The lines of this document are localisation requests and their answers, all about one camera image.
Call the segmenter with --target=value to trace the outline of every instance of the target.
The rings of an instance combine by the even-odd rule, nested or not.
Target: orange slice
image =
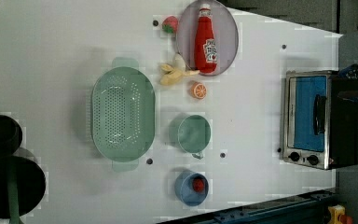
[[[206,96],[206,87],[200,82],[195,82],[191,87],[191,94],[194,98],[203,99]]]

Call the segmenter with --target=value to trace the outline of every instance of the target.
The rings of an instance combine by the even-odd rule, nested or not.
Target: tabletop
[[[335,186],[335,171],[285,163],[277,148],[286,71],[337,69],[340,35],[230,9],[240,45],[228,70],[163,87],[158,66],[172,61],[175,40],[152,21],[180,17],[191,2],[0,1],[0,113],[25,130],[22,147],[48,181],[24,223],[156,223]],[[92,142],[90,99],[112,61],[129,55],[156,92],[156,137],[137,169],[116,173]],[[192,80],[206,85],[205,99],[188,95]],[[202,160],[168,140],[180,114],[211,123]],[[209,180],[199,206],[174,194],[184,169]]]

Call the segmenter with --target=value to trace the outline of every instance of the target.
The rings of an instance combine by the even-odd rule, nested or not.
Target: bottle label
[[[217,50],[214,39],[207,39],[203,45],[206,63],[217,63]]]
[[[209,17],[211,18],[211,10],[210,9],[201,9],[200,17]]]

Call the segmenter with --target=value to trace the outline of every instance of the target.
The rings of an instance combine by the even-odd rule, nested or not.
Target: ketchup bottle
[[[217,66],[217,51],[212,29],[212,14],[209,4],[202,4],[199,27],[196,34],[194,61],[203,74],[212,73]]]

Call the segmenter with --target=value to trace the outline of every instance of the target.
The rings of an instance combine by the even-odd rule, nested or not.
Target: blue cup
[[[193,180],[195,178],[200,178],[205,188],[201,192],[196,192],[193,190]],[[184,204],[188,206],[197,206],[201,204],[206,197],[208,196],[209,185],[208,180],[204,175],[192,172],[192,171],[183,171],[175,181],[175,193],[176,196]]]

